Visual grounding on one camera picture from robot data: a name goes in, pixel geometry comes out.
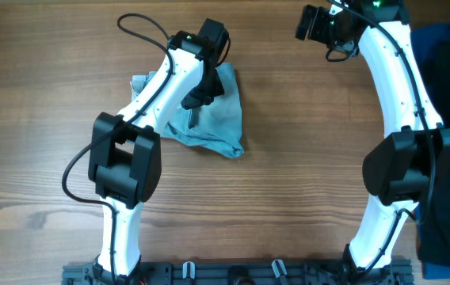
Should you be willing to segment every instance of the wood grain surface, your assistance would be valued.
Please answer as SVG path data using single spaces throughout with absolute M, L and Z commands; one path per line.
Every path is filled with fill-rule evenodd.
M 75 203 L 60 186 L 70 159 L 90 140 L 94 119 L 130 98 L 133 74 L 163 54 L 116 27 L 144 13 L 168 33 L 225 23 L 241 93 L 239 159 L 162 142 L 163 174 L 146 203 L 145 261 L 339 257 L 360 224 L 368 193 L 364 156 L 383 121 L 363 59 L 326 62 L 321 44 L 294 38 L 303 5 L 325 1 L 0 1 L 0 284 L 59 284 L 61 267 L 100 251 L 99 207 Z M 450 1 L 411 0 L 413 27 L 450 21 Z M 125 25 L 162 40 L 152 25 Z M 71 190 L 94 198 L 87 159 Z M 414 260 L 407 223 L 395 255 Z

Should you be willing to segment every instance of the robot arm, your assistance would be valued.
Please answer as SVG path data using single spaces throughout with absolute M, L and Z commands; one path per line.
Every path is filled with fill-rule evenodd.
M 403 2 L 330 2 L 333 3 L 330 9 L 304 8 L 296 37 L 304 40 L 307 35 L 309 40 L 327 45 L 329 61 L 337 61 L 329 59 L 332 51 L 346 55 L 338 61 L 356 56 L 360 51 L 376 85 L 385 139 L 364 160 L 363 178 L 370 192 L 368 206 L 360 229 L 344 254 L 344 259 L 350 263 L 351 280 L 359 276 L 361 281 L 368 281 L 368 277 L 369 281 L 375 281 L 385 277 L 383 269 L 391 264 L 392 249 L 407 218 L 407 215 L 400 215 L 400 211 L 413 211 L 428 195 L 430 175 L 426 146 L 429 142 L 424 132 L 429 131 L 433 137 L 431 143 L 438 146 L 437 173 L 442 178 L 450 162 L 450 129 L 443 129 L 442 119 L 425 91 L 412 52 L 408 14 Z M 403 50 L 409 66 L 383 32 L 349 10 L 385 29 Z M 416 86 L 412 86 L 408 68 L 414 74 Z M 421 106 L 417 104 L 414 89 L 418 90 Z M 420 107 L 425 111 L 429 130 L 425 130 L 419 116 Z M 374 269 L 380 274 L 364 276 Z
M 117 116 L 102 113 L 93 125 L 93 140 L 128 122 L 146 104 L 145 112 L 118 135 L 91 150 L 89 178 L 95 182 L 101 200 L 116 210 L 104 209 L 104 236 L 100 256 L 93 264 L 102 283 L 111 278 L 110 245 L 114 238 L 116 279 L 132 282 L 139 278 L 139 230 L 143 204 L 149 200 L 161 175 L 160 134 L 181 105 L 195 108 L 209 105 L 224 93 L 215 70 L 228 40 L 223 24 L 207 19 L 198 35 L 179 32 L 170 38 L 169 53 L 174 62 L 166 87 L 149 100 L 166 80 L 170 70 L 168 55 L 142 93 Z M 116 148 L 116 143 L 134 142 L 133 154 Z

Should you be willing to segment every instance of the dark blue cloth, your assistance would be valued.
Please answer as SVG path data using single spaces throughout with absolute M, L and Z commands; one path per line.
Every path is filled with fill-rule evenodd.
M 442 115 L 446 127 L 450 127 L 450 92 L 441 92 L 439 89 L 441 83 L 437 80 L 437 78 L 431 78 L 436 69 L 435 64 L 431 62 L 435 59 L 435 57 L 437 57 L 437 52 L 441 53 L 441 49 L 439 48 L 441 48 L 442 43 L 450 43 L 450 25 L 437 24 L 420 28 L 412 33 L 411 40 L 414 49 L 414 56 L 419 69 L 421 70 L 422 77 L 424 78 L 424 83 L 429 98 L 437 111 Z M 448 187 L 440 190 L 444 190 L 444 194 L 447 196 L 447 201 L 443 200 L 442 202 L 441 198 L 435 199 L 433 202 L 433 208 L 435 209 L 437 215 L 443 217 L 439 218 L 440 224 L 444 223 L 446 228 L 450 228 L 450 170 L 446 179 L 446 185 Z M 419 218 L 421 216 L 421 209 L 423 206 L 424 205 L 421 204 L 415 211 Z M 438 233 L 437 225 L 434 223 L 425 224 L 424 226 L 419 226 L 418 230 L 419 238 L 421 239 L 421 251 L 422 248 L 425 247 L 425 253 L 421 253 L 421 251 L 419 252 L 419 257 L 424 263 L 424 278 L 450 279 L 450 267 L 441 265 L 443 260 L 444 262 L 449 260 L 448 263 L 450 264 L 450 249 L 446 249 L 445 247 L 448 245 L 442 245 L 442 242 L 438 241 L 437 237 L 439 237 L 440 234 Z M 447 235 L 447 238 L 450 238 L 449 232 L 445 233 L 445 235 Z M 440 260 L 434 258 L 434 256 L 438 255 L 442 256 Z M 440 264 L 428 262 L 428 259 L 431 261 L 436 261 Z

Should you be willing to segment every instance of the blue cloth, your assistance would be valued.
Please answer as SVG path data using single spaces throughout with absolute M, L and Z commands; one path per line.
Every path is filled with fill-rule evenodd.
M 415 59 L 424 77 L 425 73 L 430 74 L 432 72 L 431 70 L 426 70 L 425 63 L 435 58 L 436 49 L 439 44 L 442 42 L 450 42 L 450 25 L 436 24 L 430 25 L 425 28 L 420 28 L 419 30 L 412 33 L 411 40 L 414 48 Z M 437 103 L 438 98 L 435 98 L 436 94 L 434 92 L 435 90 L 433 90 L 433 84 L 425 81 L 425 87 L 432 102 L 434 104 Z M 415 214 L 418 218 L 421 217 L 423 207 L 424 205 L 421 203 L 421 205 L 415 211 Z M 425 244 L 425 236 L 422 234 L 423 232 L 435 233 L 436 235 L 436 229 L 431 228 L 430 225 L 430 228 L 427 228 L 427 225 L 424 226 L 425 229 L 422 229 L 421 226 L 418 227 L 419 238 L 421 239 L 421 243 L 423 245 Z M 432 250 L 437 251 L 439 249 L 436 246 L 433 246 Z M 422 262 L 424 262 L 423 273 L 425 279 L 450 279 L 450 267 L 430 263 L 424 260 L 422 260 Z
M 234 67 L 224 63 L 216 69 L 225 94 L 215 97 L 215 101 L 207 106 L 191 110 L 180 106 L 166 125 L 162 137 L 176 139 L 186 146 L 202 146 L 227 158 L 237 158 L 244 154 L 244 149 L 239 143 L 242 110 Z M 139 96 L 153 76 L 154 72 L 133 76 L 130 82 L 132 100 Z

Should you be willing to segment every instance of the black cable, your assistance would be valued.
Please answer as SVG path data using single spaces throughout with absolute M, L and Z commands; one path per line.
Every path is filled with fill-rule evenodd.
M 80 198 L 75 196 L 74 194 L 72 194 L 70 192 L 70 190 L 68 190 L 67 187 L 67 181 L 68 181 L 68 175 L 70 174 L 70 171 L 72 170 L 72 168 L 74 167 L 74 165 L 77 163 L 77 161 L 79 159 L 82 158 L 82 156 L 84 156 L 85 153 L 87 153 L 88 151 L 90 151 L 91 149 L 93 149 L 95 146 L 97 146 L 99 143 L 103 142 L 105 139 L 113 137 L 115 135 L 117 135 L 118 133 L 120 133 L 121 131 L 123 131 L 126 127 L 128 127 L 129 125 L 131 125 L 133 122 L 135 122 L 139 117 L 141 117 L 141 115 L 146 111 L 146 109 L 151 105 L 151 103 L 153 103 L 154 99 L 156 99 L 156 97 L 162 92 L 162 90 L 165 88 L 165 86 L 167 85 L 167 83 L 169 82 L 170 76 L 173 73 L 173 68 L 174 68 L 174 61 L 172 59 L 172 55 L 170 55 L 169 50 L 167 50 L 166 47 L 162 46 L 159 42 L 152 40 L 151 38 L 148 38 L 146 36 L 142 36 L 136 32 L 132 32 L 126 28 L 124 28 L 121 25 L 121 20 L 125 19 L 126 17 L 141 17 L 143 19 L 146 19 L 148 21 L 150 21 L 151 23 L 153 23 L 154 25 L 156 25 L 163 33 L 164 35 L 166 35 L 166 38 L 168 39 L 168 35 L 165 32 L 165 30 L 154 20 L 150 19 L 149 17 L 143 16 L 141 14 L 125 14 L 121 17 L 119 17 L 117 19 L 117 26 L 124 32 L 133 35 L 133 36 L 137 36 L 143 40 L 147 40 L 148 42 L 156 45 L 157 47 L 161 48 L 167 55 L 168 59 L 169 59 L 169 69 L 167 71 L 167 76 L 165 77 L 165 80 L 162 82 L 162 84 L 160 85 L 160 87 L 158 87 L 158 89 L 156 90 L 156 92 L 154 92 L 153 96 L 151 96 L 149 98 L 149 100 L 146 102 L 146 104 L 137 111 L 137 113 L 128 121 L 126 121 L 125 123 L 123 123 L 122 125 L 120 125 L 118 128 L 107 132 L 106 134 L 104 134 L 103 136 L 101 136 L 98 139 L 95 139 L 94 141 L 92 141 L 89 145 L 85 146 L 81 151 L 79 151 L 79 153 L 77 155 L 75 155 L 74 158 L 72 158 L 72 160 L 70 161 L 70 163 L 68 164 L 67 168 L 65 169 L 65 171 L 63 172 L 63 177 L 61 179 L 61 187 L 63 189 L 63 192 L 65 192 L 65 194 L 67 194 L 67 196 L 69 196 L 70 198 L 72 198 L 73 200 L 80 202 L 80 203 L 91 203 L 91 204 L 96 204 L 96 205 L 102 205 L 102 206 L 106 206 L 110 209 L 111 213 L 112 213 L 112 229 L 111 229 L 111 245 L 110 245 L 110 256 L 111 256 L 111 275 L 112 275 L 112 284 L 116 285 L 116 273 L 115 273 L 115 268 L 114 268 L 114 244 L 115 244 L 115 236 L 116 236 L 116 209 L 114 209 L 114 207 L 107 202 L 104 201 L 100 201 L 100 200 L 93 200 L 93 199 L 84 199 L 84 198 Z
M 329 51 L 327 51 L 327 53 L 326 53 L 327 61 L 330 63 L 340 63 L 340 62 L 344 62 L 347 59 L 349 59 L 350 57 L 352 57 L 352 55 L 354 55 L 357 52 L 357 46 L 355 46 L 351 52 L 346 53 L 346 56 L 342 59 L 330 59 L 329 56 L 333 51 L 334 51 L 333 47 L 330 47 Z
M 385 28 L 383 28 L 378 23 L 375 23 L 374 21 L 366 18 L 365 16 L 361 15 L 360 13 L 350 9 L 349 7 L 342 5 L 341 3 L 338 3 L 334 0 L 327 0 L 327 1 L 330 2 L 331 4 L 334 4 L 334 5 L 342 8 L 343 10 L 345 10 L 349 13 L 352 13 L 353 15 L 359 17 L 363 21 L 368 22 L 370 25 L 372 25 L 373 27 L 375 27 L 379 31 L 381 31 L 382 34 L 384 34 L 385 37 L 388 38 L 389 41 L 391 42 L 391 44 L 394 46 L 394 48 L 396 49 L 396 52 L 397 52 L 396 54 L 401 58 L 404 66 L 406 68 L 406 72 L 408 73 L 408 77 L 410 78 L 410 84 L 411 84 L 412 90 L 414 91 L 415 103 L 416 103 L 417 109 L 418 109 L 417 114 L 418 114 L 418 117 L 420 118 L 422 126 L 424 128 L 425 140 L 428 143 L 428 150 L 429 150 L 430 170 L 429 170 L 428 197 L 425 202 L 424 212 L 422 213 L 421 219 L 418 222 L 419 225 L 422 225 L 427 220 L 428 215 L 430 213 L 431 200 L 433 199 L 433 189 L 434 189 L 434 183 L 435 183 L 436 172 L 437 172 L 437 163 L 436 163 L 437 159 L 436 159 L 436 155 L 435 155 L 435 151 L 434 151 L 433 139 L 431 138 L 431 134 L 429 133 L 428 123 L 425 120 L 425 110 L 422 107 L 421 96 L 418 92 L 418 87 L 417 87 L 417 82 L 415 81 L 414 72 L 410 68 L 410 64 L 408 63 L 408 59 L 406 58 L 406 55 L 405 55 L 403 49 L 399 46 L 398 42 L 391 36 L 391 34 Z
M 222 65 L 222 63 L 223 63 L 223 62 L 225 61 L 225 59 L 227 58 L 228 50 L 231 49 L 231 41 L 232 41 L 231 38 L 228 37 L 227 51 L 225 51 L 225 55 L 223 55 L 222 61 L 220 61 L 220 62 L 216 65 L 216 67 L 219 67 L 220 65 Z
M 128 33 L 128 34 L 130 34 L 130 35 L 132 35 L 132 36 L 137 36 L 137 37 L 139 37 L 139 38 L 141 38 L 141 39 L 143 39 L 143 40 L 147 40 L 147 41 L 149 41 L 150 43 L 154 43 L 154 40 L 152 40 L 152 39 L 150 39 L 150 38 L 148 38 L 148 37 L 146 37 L 146 36 L 140 35 L 140 34 L 138 34 L 138 33 L 136 33 L 136 32 L 132 32 L 132 31 L 130 31 L 129 29 L 125 29 L 125 28 L 120 24 L 120 22 L 121 22 L 121 20 L 125 19 L 126 17 L 140 17 L 140 18 L 142 18 L 142 19 L 146 19 L 146 20 L 150 21 L 151 23 L 153 23 L 153 25 L 156 26 L 156 28 L 158 28 L 160 31 L 163 32 L 163 35 L 165 36 L 165 38 L 169 39 L 169 35 L 167 34 L 167 32 L 162 28 L 162 26 L 161 26 L 159 23 L 157 23 L 155 20 L 151 19 L 150 17 L 144 16 L 144 15 L 139 14 L 139 13 L 126 13 L 125 15 L 123 15 L 123 16 L 121 16 L 121 17 L 119 17 L 119 18 L 117 19 L 117 26 L 118 26 L 118 28 L 120 28 L 123 32 L 126 32 L 126 33 Z
M 415 218 L 415 215 L 412 212 L 408 211 L 407 209 L 401 209 L 399 211 L 396 211 L 395 213 L 396 213 L 396 218 L 395 218 L 394 222 L 392 223 L 392 228 L 389 231 L 389 235 L 387 236 L 385 243 L 383 243 L 382 248 L 380 248 L 378 255 L 376 255 L 375 259 L 370 263 L 370 265 L 366 268 L 366 270 L 364 270 L 361 274 L 359 274 L 355 278 L 355 280 L 351 280 L 352 283 L 355 283 L 355 282 L 359 281 L 359 279 L 362 278 L 363 276 L 366 276 L 375 267 L 375 265 L 378 263 L 380 258 L 382 258 L 382 256 L 385 255 L 385 252 L 387 251 L 387 248 L 389 247 L 389 244 L 391 243 L 392 238 L 394 237 L 394 233 L 395 233 L 396 229 L 398 228 L 399 220 L 401 219 L 403 213 L 408 214 L 409 217 L 411 217 L 411 218 L 413 217 L 412 219 L 417 220 Z

